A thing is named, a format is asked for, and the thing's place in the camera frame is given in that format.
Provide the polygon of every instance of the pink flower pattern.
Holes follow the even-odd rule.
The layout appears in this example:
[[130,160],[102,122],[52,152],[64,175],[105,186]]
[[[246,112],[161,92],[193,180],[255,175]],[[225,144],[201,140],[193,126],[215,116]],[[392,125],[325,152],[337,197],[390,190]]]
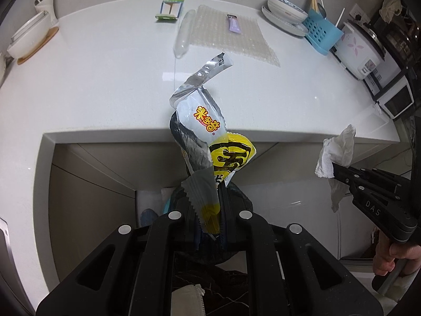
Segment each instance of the pink flower pattern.
[[355,39],[354,37],[354,43],[353,44],[348,44],[348,47],[353,47],[354,48],[354,52],[355,52],[355,56],[358,57],[358,49],[363,49],[364,46],[361,45],[357,45],[357,39]]

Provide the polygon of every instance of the round silver rivet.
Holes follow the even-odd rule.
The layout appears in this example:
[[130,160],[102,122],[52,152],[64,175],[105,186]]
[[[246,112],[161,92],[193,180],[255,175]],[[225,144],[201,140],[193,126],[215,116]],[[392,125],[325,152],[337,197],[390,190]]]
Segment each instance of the round silver rivet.
[[168,214],[168,217],[172,220],[178,220],[180,217],[182,217],[182,213],[174,210],[174,211],[172,211],[171,213]]
[[123,235],[125,235],[125,234],[129,234],[129,233],[130,233],[130,231],[131,231],[131,227],[130,227],[129,225],[122,225],[122,226],[120,226],[120,228],[118,229],[118,232],[119,232],[120,234],[123,234]]
[[294,223],[293,225],[290,226],[290,231],[291,233],[299,234],[303,231],[303,228],[300,225]]
[[253,216],[253,214],[248,210],[243,210],[239,212],[239,217],[242,219],[248,220]]

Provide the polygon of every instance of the rice cooker lid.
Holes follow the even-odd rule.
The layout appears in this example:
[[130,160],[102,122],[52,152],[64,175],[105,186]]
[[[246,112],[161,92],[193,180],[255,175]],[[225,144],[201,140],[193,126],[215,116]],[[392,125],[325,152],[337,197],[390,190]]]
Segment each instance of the rice cooker lid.
[[363,35],[365,39],[375,48],[378,55],[384,60],[384,55],[386,53],[384,46],[378,40],[377,35],[373,30],[363,25],[362,23],[356,23],[355,21],[349,21],[349,23],[354,26],[359,33]]

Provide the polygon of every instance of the cork coaster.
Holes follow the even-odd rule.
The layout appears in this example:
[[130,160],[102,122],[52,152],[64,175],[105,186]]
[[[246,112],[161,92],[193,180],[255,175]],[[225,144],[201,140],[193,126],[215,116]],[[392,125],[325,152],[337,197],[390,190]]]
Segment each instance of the cork coaster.
[[17,62],[18,65],[21,65],[22,63],[26,62],[29,58],[31,58],[34,54],[36,54],[45,44],[47,44],[50,41],[50,39],[52,37],[55,36],[55,34],[57,32],[58,32],[57,26],[50,28],[50,30],[48,31],[48,33],[47,33],[46,37],[44,38],[43,42],[41,44],[39,44],[39,46],[35,50],[33,50],[32,53],[29,56],[27,56],[25,58],[19,58],[18,59],[18,62]]

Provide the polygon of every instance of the human hand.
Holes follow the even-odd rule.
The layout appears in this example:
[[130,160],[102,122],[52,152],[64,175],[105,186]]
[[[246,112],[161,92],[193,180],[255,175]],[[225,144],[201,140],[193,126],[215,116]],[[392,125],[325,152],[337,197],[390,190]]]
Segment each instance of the human hand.
[[421,267],[421,247],[413,244],[397,244],[382,232],[378,236],[378,244],[375,248],[373,259],[373,272],[376,275],[386,275],[393,271],[395,258],[408,259],[401,275],[414,273]]

